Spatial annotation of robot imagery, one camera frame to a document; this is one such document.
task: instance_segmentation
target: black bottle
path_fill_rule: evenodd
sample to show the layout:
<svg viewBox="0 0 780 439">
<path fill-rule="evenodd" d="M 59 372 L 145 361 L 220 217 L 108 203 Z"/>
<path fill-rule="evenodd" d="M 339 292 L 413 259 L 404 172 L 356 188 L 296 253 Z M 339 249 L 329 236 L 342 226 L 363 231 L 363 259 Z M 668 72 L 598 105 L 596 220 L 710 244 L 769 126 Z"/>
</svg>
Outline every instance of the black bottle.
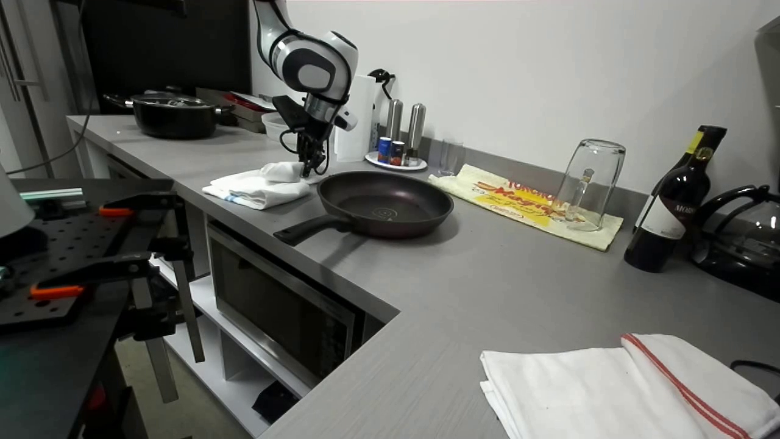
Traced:
<svg viewBox="0 0 780 439">
<path fill-rule="evenodd" d="M 725 126 L 703 125 L 698 129 L 686 156 L 659 181 L 646 199 L 624 253 L 626 264 L 660 270 L 675 253 L 690 217 L 710 193 L 707 162 L 725 136 Z"/>
</svg>

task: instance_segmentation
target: oven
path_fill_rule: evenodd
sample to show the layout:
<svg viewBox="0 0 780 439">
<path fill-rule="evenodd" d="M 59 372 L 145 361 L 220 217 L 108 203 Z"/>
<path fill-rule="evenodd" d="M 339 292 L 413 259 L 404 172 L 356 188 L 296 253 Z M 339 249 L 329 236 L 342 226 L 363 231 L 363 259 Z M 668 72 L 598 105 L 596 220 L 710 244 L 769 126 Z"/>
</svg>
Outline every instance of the oven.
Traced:
<svg viewBox="0 0 780 439">
<path fill-rule="evenodd" d="M 270 250 L 214 220 L 208 236 L 220 311 L 274 357 L 265 368 L 290 390 L 314 387 L 369 337 L 363 309 Z"/>
</svg>

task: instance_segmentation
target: bottle label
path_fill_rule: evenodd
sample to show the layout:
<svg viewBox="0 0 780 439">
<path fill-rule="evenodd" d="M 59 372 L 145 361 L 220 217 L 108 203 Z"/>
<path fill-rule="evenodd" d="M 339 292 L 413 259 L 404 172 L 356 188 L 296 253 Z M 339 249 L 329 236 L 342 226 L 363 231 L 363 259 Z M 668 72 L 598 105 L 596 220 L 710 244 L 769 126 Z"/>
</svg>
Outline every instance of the bottle label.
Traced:
<svg viewBox="0 0 780 439">
<path fill-rule="evenodd" d="M 660 198 L 646 199 L 636 220 L 636 226 L 672 242 L 680 242 L 686 236 L 686 225 L 672 214 L 672 209 Z"/>
</svg>

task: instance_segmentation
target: kitchen counter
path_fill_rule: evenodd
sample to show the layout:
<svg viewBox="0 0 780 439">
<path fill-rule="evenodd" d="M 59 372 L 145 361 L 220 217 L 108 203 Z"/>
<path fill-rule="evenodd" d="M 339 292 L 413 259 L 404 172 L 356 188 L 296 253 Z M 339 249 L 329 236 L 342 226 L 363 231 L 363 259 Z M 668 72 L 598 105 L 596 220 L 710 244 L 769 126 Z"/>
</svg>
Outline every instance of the kitchen counter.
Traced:
<svg viewBox="0 0 780 439">
<path fill-rule="evenodd" d="M 636 270 L 621 260 L 630 231 L 601 253 L 456 199 L 424 238 L 323 231 L 285 245 L 270 233 L 323 214 L 317 195 L 254 212 L 201 193 L 213 177 L 292 157 L 276 138 L 220 126 L 206 140 L 158 140 L 131 116 L 92 116 L 87 140 L 151 177 L 174 177 L 197 209 L 387 321 L 276 422 L 270 439 L 506 437 L 479 386 L 488 348 L 569 350 L 663 331 L 721 361 L 780 366 L 777 301 L 686 260 Z"/>
</svg>

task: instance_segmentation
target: dish towel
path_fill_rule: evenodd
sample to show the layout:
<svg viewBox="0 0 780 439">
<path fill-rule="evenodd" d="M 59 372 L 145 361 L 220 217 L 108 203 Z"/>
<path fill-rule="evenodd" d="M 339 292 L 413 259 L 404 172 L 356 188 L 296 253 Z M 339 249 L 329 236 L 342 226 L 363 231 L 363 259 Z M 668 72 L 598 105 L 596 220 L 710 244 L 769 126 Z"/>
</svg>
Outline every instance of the dish towel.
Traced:
<svg viewBox="0 0 780 439">
<path fill-rule="evenodd" d="M 481 361 L 510 439 L 748 439 L 780 426 L 771 395 L 668 334 L 626 334 L 621 348 L 484 350 Z"/>
<path fill-rule="evenodd" d="M 252 209 L 268 209 L 313 193 L 311 181 L 306 181 L 300 172 L 303 162 L 279 161 L 265 162 L 263 168 L 218 177 L 203 188 L 203 193 Z"/>
</svg>

